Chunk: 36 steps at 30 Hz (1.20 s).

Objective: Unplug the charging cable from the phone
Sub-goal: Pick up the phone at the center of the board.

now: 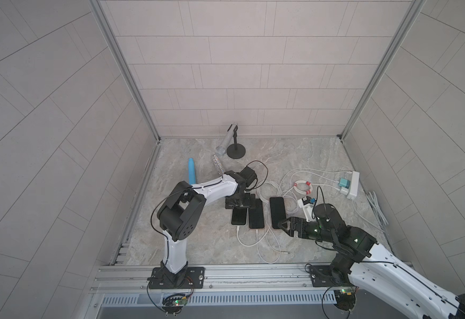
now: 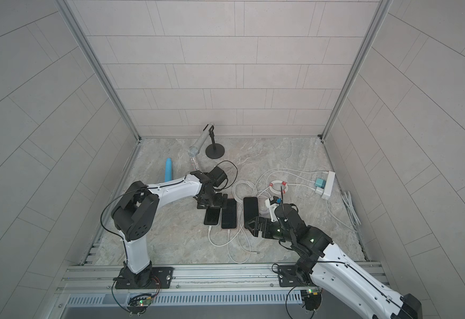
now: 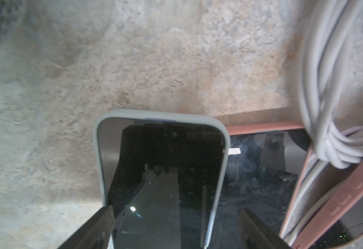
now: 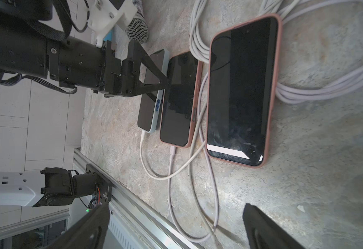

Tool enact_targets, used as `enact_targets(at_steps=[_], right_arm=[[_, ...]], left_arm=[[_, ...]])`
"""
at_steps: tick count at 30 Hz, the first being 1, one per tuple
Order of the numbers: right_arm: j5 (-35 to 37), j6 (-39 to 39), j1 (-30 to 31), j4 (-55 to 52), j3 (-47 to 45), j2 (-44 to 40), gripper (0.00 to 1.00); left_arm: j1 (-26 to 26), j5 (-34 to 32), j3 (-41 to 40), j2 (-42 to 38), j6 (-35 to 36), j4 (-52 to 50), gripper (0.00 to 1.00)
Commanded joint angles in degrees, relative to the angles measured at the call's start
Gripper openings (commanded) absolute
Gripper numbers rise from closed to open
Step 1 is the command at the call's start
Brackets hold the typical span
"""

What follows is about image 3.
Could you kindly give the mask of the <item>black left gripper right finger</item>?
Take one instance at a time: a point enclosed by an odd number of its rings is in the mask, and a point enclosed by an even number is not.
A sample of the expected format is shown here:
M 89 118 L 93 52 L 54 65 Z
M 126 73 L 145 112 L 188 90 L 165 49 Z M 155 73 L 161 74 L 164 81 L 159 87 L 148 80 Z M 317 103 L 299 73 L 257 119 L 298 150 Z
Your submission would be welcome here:
M 249 209 L 238 211 L 238 228 L 244 249 L 291 249 Z

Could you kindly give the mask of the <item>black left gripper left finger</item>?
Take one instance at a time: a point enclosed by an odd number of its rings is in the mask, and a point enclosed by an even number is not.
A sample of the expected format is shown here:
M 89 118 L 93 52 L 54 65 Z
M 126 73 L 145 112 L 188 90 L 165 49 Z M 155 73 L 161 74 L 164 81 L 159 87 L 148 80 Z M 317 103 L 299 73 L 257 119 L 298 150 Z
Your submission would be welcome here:
M 115 229 L 113 207 L 104 206 L 58 249 L 106 249 Z

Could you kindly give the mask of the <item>phone with pink case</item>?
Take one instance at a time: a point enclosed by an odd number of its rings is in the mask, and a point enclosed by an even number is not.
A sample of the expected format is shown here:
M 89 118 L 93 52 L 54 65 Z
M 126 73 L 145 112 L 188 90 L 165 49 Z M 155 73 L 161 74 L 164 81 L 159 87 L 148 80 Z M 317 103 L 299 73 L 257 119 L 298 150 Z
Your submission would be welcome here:
M 272 232 L 285 227 L 307 165 L 311 140 L 296 122 L 227 127 L 229 158 L 210 247 L 241 249 L 239 211 L 249 209 Z

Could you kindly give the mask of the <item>phone with grey case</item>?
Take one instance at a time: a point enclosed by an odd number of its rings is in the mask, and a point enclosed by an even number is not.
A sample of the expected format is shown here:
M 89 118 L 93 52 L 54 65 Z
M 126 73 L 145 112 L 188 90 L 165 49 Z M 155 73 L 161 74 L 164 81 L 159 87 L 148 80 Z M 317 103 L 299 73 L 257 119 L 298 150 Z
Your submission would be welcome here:
M 207 249 L 230 136 L 202 115 L 113 110 L 93 129 L 111 249 Z

